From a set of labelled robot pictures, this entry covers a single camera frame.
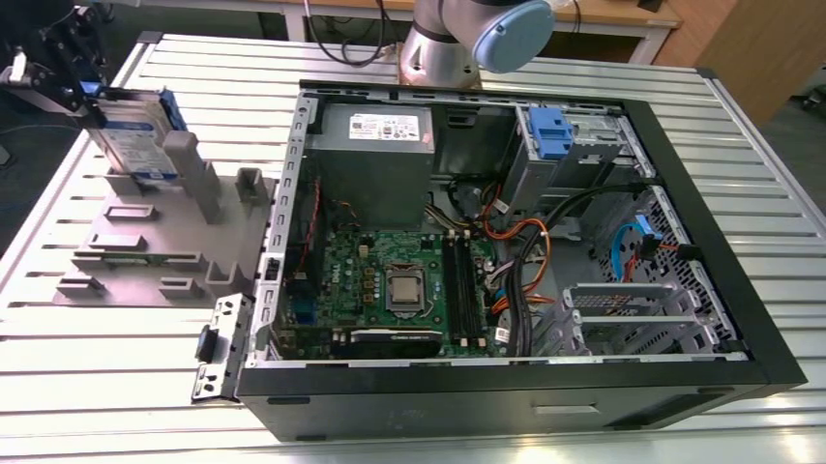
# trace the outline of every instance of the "power supply label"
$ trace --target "power supply label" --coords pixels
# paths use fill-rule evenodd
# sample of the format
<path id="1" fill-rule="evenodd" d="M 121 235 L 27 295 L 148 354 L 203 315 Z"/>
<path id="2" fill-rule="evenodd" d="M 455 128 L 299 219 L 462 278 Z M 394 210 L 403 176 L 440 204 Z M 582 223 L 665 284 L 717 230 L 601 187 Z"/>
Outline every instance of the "power supply label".
<path id="1" fill-rule="evenodd" d="M 178 171 L 160 147 L 159 133 L 149 123 L 109 121 L 103 129 L 127 172 L 148 180 L 172 180 Z"/>
<path id="2" fill-rule="evenodd" d="M 350 138 L 418 142 L 418 117 L 356 113 L 350 117 Z"/>

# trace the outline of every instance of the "slotted metal worktable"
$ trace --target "slotted metal worktable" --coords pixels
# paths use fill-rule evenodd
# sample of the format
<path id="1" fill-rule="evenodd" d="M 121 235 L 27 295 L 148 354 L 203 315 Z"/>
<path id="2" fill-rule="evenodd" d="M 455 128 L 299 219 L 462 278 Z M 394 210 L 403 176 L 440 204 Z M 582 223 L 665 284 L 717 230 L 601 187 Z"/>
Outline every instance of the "slotted metal worktable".
<path id="1" fill-rule="evenodd" d="M 354 58 L 367 56 L 359 50 Z M 352 70 L 311 43 L 168 35 L 137 44 L 115 84 L 168 86 L 216 170 L 247 165 L 278 178 L 298 80 L 392 83 L 395 71 L 390 60 Z M 484 87 L 651 103 L 809 383 L 655 432 L 279 446 L 243 407 L 190 406 L 192 354 L 211 308 L 51 304 L 108 193 L 108 163 L 84 133 L 0 261 L 0 456 L 107 463 L 826 461 L 826 221 L 726 90 L 694 70 L 546 59 L 484 74 Z"/>

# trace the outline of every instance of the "ram slot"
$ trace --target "ram slot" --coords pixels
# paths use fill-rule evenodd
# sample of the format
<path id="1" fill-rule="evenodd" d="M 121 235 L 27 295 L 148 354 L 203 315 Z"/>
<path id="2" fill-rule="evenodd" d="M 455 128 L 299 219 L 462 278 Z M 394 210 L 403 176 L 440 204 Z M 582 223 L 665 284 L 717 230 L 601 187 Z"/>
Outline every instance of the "ram slot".
<path id="1" fill-rule="evenodd" d="M 459 319 L 460 297 L 458 267 L 455 264 L 455 239 L 446 237 L 442 241 L 442 269 L 444 271 L 444 289 L 448 299 L 448 330 L 451 331 L 451 340 L 458 342 L 462 338 L 462 323 Z"/>
<path id="2" fill-rule="evenodd" d="M 448 298 L 448 326 L 454 342 L 482 337 L 482 320 L 476 299 L 475 268 L 470 253 L 470 241 L 464 238 L 446 239 L 443 266 Z"/>

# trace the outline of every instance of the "cpu socket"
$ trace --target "cpu socket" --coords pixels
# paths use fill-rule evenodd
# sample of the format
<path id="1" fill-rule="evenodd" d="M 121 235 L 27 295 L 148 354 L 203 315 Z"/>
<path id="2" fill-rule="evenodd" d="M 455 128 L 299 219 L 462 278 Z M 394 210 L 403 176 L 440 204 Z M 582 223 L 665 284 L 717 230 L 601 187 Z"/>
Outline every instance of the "cpu socket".
<path id="1" fill-rule="evenodd" d="M 402 319 L 424 310 L 424 268 L 416 264 L 392 264 L 384 268 L 386 307 Z"/>

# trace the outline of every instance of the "wooden cabinet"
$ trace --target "wooden cabinet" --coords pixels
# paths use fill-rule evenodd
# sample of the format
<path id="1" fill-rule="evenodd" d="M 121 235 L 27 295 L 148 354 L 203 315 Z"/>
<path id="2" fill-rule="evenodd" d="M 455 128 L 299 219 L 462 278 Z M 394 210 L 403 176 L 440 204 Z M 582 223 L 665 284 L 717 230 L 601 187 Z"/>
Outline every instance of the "wooden cabinet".
<path id="1" fill-rule="evenodd" d="M 826 60 L 826 1 L 669 0 L 669 5 L 683 25 L 654 64 L 714 70 L 755 124 L 767 122 Z"/>

